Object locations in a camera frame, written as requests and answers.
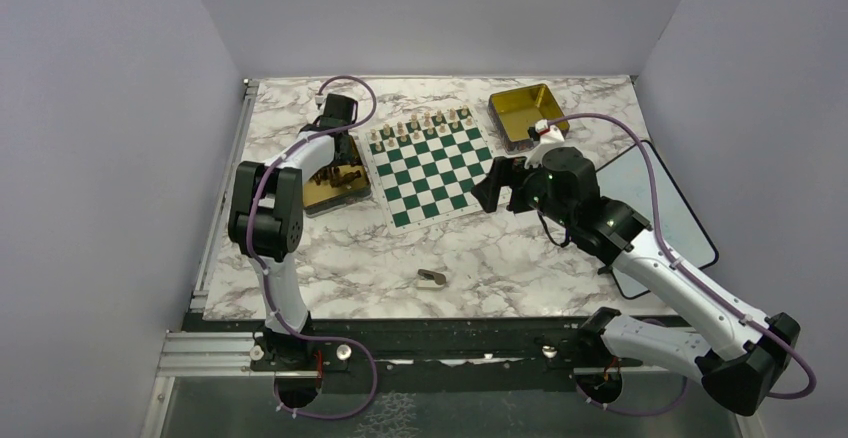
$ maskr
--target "black bracket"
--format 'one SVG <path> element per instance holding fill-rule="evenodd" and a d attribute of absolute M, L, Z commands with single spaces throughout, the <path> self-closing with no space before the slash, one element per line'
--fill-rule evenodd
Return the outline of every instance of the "black bracket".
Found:
<path fill-rule="evenodd" d="M 247 225 L 250 207 L 266 167 L 242 162 L 236 169 L 233 202 L 227 234 L 239 251 L 247 255 Z M 298 168 L 275 169 L 265 184 L 262 197 L 274 195 L 274 207 L 259 206 L 253 223 L 253 249 L 261 256 L 282 262 L 293 252 L 303 235 L 303 179 Z"/>

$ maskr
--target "cable clip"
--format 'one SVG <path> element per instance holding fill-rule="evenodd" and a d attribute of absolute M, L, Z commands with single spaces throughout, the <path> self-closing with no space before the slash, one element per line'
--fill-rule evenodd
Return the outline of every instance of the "cable clip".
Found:
<path fill-rule="evenodd" d="M 677 265 L 679 265 L 681 261 L 683 261 L 683 257 L 678 256 L 677 259 L 672 261 L 671 264 L 668 267 L 671 268 L 672 270 L 676 270 Z"/>

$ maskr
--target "small metal object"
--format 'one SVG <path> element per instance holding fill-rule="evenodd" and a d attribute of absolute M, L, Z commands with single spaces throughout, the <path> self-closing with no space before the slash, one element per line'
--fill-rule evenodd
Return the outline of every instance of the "small metal object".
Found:
<path fill-rule="evenodd" d="M 249 355 L 251 361 L 259 361 L 265 357 L 265 350 L 263 350 L 259 345 L 253 345 L 253 348 L 250 349 Z"/>
<path fill-rule="evenodd" d="M 336 357 L 342 361 L 347 361 L 351 354 L 353 354 L 353 350 L 347 344 L 343 343 L 336 348 Z"/>
<path fill-rule="evenodd" d="M 430 270 L 418 270 L 418 281 L 415 287 L 419 290 L 441 290 L 447 285 L 448 279 L 443 273 Z"/>
<path fill-rule="evenodd" d="M 542 347 L 542 354 L 545 355 L 545 358 L 552 359 L 556 356 L 556 348 L 551 345 L 545 345 Z"/>

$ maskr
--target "red wire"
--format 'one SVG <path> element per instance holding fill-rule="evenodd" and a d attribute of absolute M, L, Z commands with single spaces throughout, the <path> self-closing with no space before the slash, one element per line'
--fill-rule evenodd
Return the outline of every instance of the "red wire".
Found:
<path fill-rule="evenodd" d="M 324 356 L 321 354 L 321 350 L 318 350 L 315 353 L 315 357 L 318 359 L 318 378 L 316 378 L 317 388 L 321 388 L 321 380 L 324 379 Z"/>

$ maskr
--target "metal bolt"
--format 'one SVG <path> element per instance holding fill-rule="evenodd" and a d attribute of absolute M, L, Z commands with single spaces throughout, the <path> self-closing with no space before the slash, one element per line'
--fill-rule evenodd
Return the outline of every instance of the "metal bolt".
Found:
<path fill-rule="evenodd" d="M 545 355 L 545 358 L 553 359 L 556 356 L 556 348 L 551 345 L 545 345 L 542 347 L 542 354 Z"/>
<path fill-rule="evenodd" d="M 350 346 L 346 344 L 341 344 L 338 348 L 336 348 L 336 357 L 342 361 L 347 361 L 352 353 L 353 350 L 351 350 Z"/>
<path fill-rule="evenodd" d="M 265 356 L 265 351 L 259 345 L 253 345 L 253 348 L 250 349 L 250 360 L 251 361 L 259 361 Z"/>

